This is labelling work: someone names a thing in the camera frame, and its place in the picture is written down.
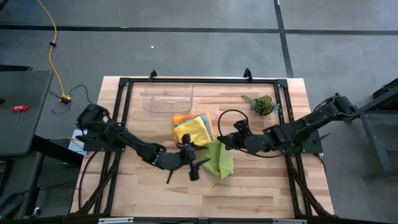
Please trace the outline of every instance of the small potted plant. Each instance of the small potted plant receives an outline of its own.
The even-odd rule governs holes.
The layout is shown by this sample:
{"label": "small potted plant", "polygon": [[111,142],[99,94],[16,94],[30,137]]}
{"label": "small potted plant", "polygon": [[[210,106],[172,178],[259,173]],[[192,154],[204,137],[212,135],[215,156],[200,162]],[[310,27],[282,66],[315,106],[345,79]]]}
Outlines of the small potted plant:
{"label": "small potted plant", "polygon": [[254,98],[247,95],[242,95],[242,97],[250,101],[250,109],[254,110],[257,114],[261,116],[268,115],[272,112],[278,112],[279,104],[272,102],[272,98],[265,95],[260,98]]}

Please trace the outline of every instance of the gray floor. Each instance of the gray floor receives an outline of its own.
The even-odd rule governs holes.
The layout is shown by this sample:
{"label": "gray floor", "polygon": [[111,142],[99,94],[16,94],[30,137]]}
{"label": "gray floor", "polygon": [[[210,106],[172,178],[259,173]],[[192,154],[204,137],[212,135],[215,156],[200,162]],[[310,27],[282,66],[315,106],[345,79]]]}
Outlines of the gray floor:
{"label": "gray floor", "polygon": [[[272,0],[43,0],[55,22],[70,26],[212,27],[277,29]],[[398,2],[389,0],[280,0],[286,29],[398,30]],[[1,23],[49,25],[31,0],[10,0]],[[49,70],[51,31],[1,30],[0,64]],[[286,77],[279,34],[173,32],[58,33],[53,62],[67,90],[79,84],[96,101],[105,75],[203,75],[240,77],[246,67],[256,77]],[[361,106],[397,77],[398,36],[287,35],[294,76],[304,78],[312,107],[340,92]],[[59,92],[54,79],[51,89]],[[73,92],[72,110],[49,96],[37,134],[70,136],[86,105],[83,89]],[[398,181],[364,184],[378,169],[361,123],[331,123],[321,130],[326,174],[335,213],[345,218],[398,222]],[[56,180],[49,170],[58,170]],[[78,169],[45,160],[41,185],[76,181]],[[43,216],[68,211],[74,186],[40,193]]]}

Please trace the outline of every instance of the transparent bin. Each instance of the transparent bin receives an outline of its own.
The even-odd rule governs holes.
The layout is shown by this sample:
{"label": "transparent bin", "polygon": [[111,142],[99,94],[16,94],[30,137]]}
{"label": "transparent bin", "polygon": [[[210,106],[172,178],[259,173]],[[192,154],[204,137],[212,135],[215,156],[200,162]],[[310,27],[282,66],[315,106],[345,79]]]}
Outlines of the transparent bin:
{"label": "transparent bin", "polygon": [[145,87],[142,107],[159,115],[190,114],[192,98],[192,85],[152,83]]}

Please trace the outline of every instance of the green cloth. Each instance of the green cloth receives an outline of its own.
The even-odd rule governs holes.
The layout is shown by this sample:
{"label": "green cloth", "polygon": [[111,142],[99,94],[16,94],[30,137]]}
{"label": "green cloth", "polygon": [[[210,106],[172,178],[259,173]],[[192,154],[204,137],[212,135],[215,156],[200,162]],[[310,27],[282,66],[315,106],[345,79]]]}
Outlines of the green cloth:
{"label": "green cloth", "polygon": [[214,139],[207,149],[199,152],[201,160],[210,159],[203,166],[208,172],[215,176],[224,179],[232,174],[234,170],[234,157],[232,153],[225,149],[225,145],[217,139]]}

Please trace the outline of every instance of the wooden table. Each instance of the wooden table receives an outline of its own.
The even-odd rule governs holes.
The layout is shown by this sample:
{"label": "wooden table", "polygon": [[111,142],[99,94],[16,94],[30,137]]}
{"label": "wooden table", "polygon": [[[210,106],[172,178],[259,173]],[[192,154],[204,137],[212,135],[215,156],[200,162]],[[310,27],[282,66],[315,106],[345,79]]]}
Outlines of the wooden table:
{"label": "wooden table", "polygon": [[[104,77],[99,93],[98,104],[109,109],[110,112],[113,111],[119,78]],[[287,80],[294,117],[301,118],[310,112],[304,80],[301,78]],[[142,109],[146,85],[147,83],[135,83],[133,86],[127,128],[143,140],[162,144],[168,149],[175,149],[172,138],[172,119],[154,117]],[[274,87],[269,84],[193,84],[191,114],[208,111],[215,136],[218,136],[216,128],[218,117],[228,109],[238,109],[246,113],[254,133],[262,133],[262,129],[279,123],[276,113],[259,116],[251,111],[241,95],[256,97],[269,95],[275,100]],[[284,114],[286,114],[283,94],[281,96]],[[221,122],[223,134],[236,131],[233,124],[242,118],[242,115],[237,113],[225,114]],[[166,170],[160,170],[142,162],[133,149],[127,148],[119,166],[112,216],[294,217],[284,157],[263,159],[239,151],[232,151],[232,153],[234,173],[226,179],[220,180],[201,169],[200,180],[191,182],[188,177],[188,167],[184,167],[174,172],[171,182],[166,184],[169,174]],[[85,156],[82,169],[88,157]],[[104,153],[99,152],[88,166],[81,190],[82,203],[90,197],[98,185],[103,157]],[[304,154],[303,164],[309,189],[324,208],[333,213],[322,163],[317,157]],[[78,189],[75,191],[72,211],[78,208],[77,192]],[[101,211],[106,203],[108,189],[104,192]],[[298,195],[300,208],[303,210],[302,194],[299,190]]]}

